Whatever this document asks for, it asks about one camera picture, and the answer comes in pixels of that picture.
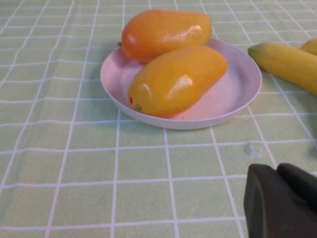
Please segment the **table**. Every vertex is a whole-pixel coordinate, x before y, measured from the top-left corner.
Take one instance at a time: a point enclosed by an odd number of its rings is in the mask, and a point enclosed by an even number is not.
[[[1,238],[248,237],[248,165],[317,175],[317,97],[262,71],[226,123],[165,130],[118,111],[100,82],[125,23],[149,8],[207,12],[212,37],[298,47],[315,0],[2,0]]]

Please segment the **plate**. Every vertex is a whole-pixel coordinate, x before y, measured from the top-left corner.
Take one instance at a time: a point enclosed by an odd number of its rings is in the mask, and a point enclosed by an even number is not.
[[[104,61],[101,68],[102,85],[120,110],[143,123],[169,129],[215,126],[234,118],[252,102],[261,88],[262,75],[253,59],[239,48],[213,38],[207,46],[226,58],[227,72],[195,105],[170,118],[153,117],[132,109],[127,89],[144,64],[126,57],[121,48]]]

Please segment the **banana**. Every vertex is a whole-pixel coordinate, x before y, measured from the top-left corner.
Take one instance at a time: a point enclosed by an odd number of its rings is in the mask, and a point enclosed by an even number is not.
[[[317,56],[317,38],[306,41],[298,49]]]
[[[260,43],[248,55],[263,70],[317,96],[317,56],[280,43]]]

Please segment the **green tablecloth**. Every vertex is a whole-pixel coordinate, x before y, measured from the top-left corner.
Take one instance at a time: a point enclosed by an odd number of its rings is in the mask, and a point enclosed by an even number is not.
[[[101,65],[149,7],[205,11],[213,37],[244,51],[317,37],[315,0],[1,0],[1,238],[248,237],[250,163],[317,175],[317,97],[265,72],[250,106],[213,128],[120,113]]]

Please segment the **plastic fruit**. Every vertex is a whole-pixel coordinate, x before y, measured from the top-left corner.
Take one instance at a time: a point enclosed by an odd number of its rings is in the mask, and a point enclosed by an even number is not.
[[[120,45],[131,59],[149,62],[181,47],[205,46],[211,32],[211,19],[205,13],[150,9],[125,25]]]
[[[298,49],[317,56],[317,38],[306,41]]]
[[[141,113],[169,117],[193,106],[226,71],[225,57],[209,47],[176,49],[146,64],[127,97]]]
[[[317,95],[317,56],[280,43],[248,48],[258,66]]]

